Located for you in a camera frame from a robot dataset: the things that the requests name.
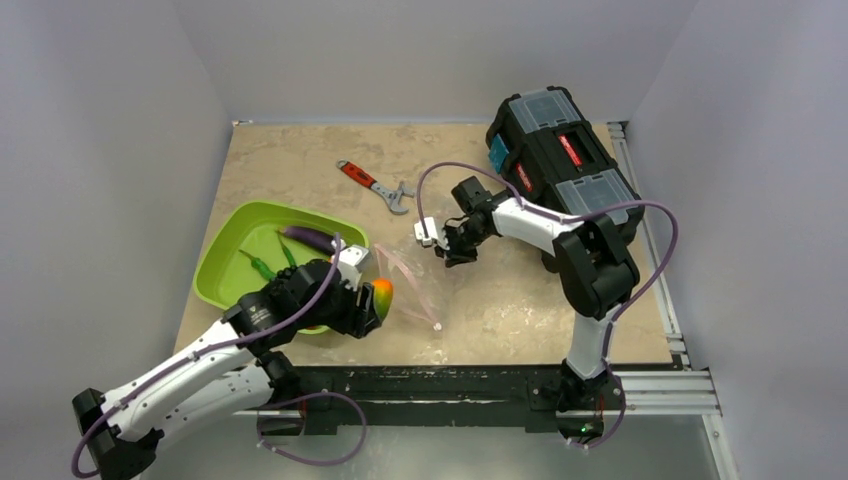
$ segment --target wrench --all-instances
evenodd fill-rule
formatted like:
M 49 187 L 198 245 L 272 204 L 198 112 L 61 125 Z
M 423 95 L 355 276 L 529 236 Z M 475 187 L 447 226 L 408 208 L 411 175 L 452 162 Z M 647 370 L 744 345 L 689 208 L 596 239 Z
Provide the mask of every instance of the wrench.
M 380 185 L 380 182 L 374 180 L 374 177 L 365 173 L 365 170 L 357 167 L 355 164 L 348 162 L 347 160 L 339 160 L 336 162 L 336 166 L 339 167 L 345 175 L 354 179 L 356 183 L 365 188 L 371 189 L 383 197 L 383 200 L 386 201 L 386 205 L 389 206 L 390 212 L 395 215 L 403 215 L 409 211 L 408 208 L 400 206 L 400 199 L 404 196 L 415 197 L 414 188 L 406 188 L 403 182 L 400 182 L 397 190 L 389 190 L 388 188 Z

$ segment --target blue object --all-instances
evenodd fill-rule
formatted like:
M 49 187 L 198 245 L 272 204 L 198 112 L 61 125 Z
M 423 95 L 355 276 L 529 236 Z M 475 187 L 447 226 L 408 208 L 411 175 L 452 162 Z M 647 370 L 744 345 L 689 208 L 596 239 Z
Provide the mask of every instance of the blue object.
M 507 154 L 509 154 L 509 150 L 507 150 L 506 145 L 503 143 L 501 135 L 495 135 L 495 138 L 492 139 L 492 147 L 489 149 L 489 162 L 495 167 L 496 172 L 501 173 Z

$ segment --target beige marble tabletop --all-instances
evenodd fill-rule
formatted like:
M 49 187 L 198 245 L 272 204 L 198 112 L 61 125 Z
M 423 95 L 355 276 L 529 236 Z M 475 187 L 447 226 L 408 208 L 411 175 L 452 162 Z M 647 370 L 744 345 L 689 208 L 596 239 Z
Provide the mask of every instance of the beige marble tabletop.
M 414 203 L 406 215 L 391 215 L 375 193 L 336 168 L 346 158 L 377 181 L 414 187 L 429 165 L 453 160 L 488 169 L 486 125 L 238 126 L 230 143 L 209 218 L 203 249 L 228 215 L 251 200 L 272 200 L 328 213 L 362 226 L 372 243 L 386 245 L 433 268 L 442 279 L 442 331 L 392 311 L 379 328 L 357 340 L 335 332 L 297 335 L 284 347 L 295 365 L 468 365 L 559 363 L 568 352 L 574 311 L 559 278 L 544 270 L 536 249 L 517 240 L 492 238 L 476 263 L 438 267 L 431 249 L 412 238 Z M 595 131 L 612 152 L 603 125 Z M 461 214 L 450 189 L 473 172 L 442 168 L 421 192 L 424 211 L 438 223 Z M 481 178 L 491 191 L 497 184 Z M 642 272 L 644 248 L 631 245 Z M 221 311 L 189 294 L 175 349 L 182 348 L 220 317 Z M 654 295 L 645 295 L 616 330 L 611 353 L 617 363 L 668 362 L 670 355 Z

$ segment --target red wrench handle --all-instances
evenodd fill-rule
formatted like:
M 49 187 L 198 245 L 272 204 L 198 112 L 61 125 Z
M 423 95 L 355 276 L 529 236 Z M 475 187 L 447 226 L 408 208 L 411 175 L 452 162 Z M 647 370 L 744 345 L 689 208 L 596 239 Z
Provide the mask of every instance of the red wrench handle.
M 356 180 L 356 183 L 362 185 L 365 188 L 371 188 L 371 185 L 377 183 L 374 180 L 374 177 L 365 173 L 365 170 L 357 167 L 354 163 L 348 162 L 347 160 L 339 161 L 339 168 L 347 175 L 348 177 Z

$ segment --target green basket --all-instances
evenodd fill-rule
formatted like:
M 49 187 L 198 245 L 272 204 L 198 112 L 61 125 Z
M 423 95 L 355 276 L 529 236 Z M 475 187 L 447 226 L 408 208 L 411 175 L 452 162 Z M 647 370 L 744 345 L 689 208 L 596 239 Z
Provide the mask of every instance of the green basket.
M 338 232 L 350 244 L 368 247 L 361 228 L 338 218 L 281 203 L 256 201 L 238 207 L 215 235 L 194 272 L 194 291 L 220 309 L 233 306 L 242 295 L 267 282 L 239 253 L 242 249 L 261 258 L 272 270 L 288 266 L 277 230 L 288 226 L 310 227 L 330 235 Z M 295 240 L 286 239 L 298 265 L 327 256 Z

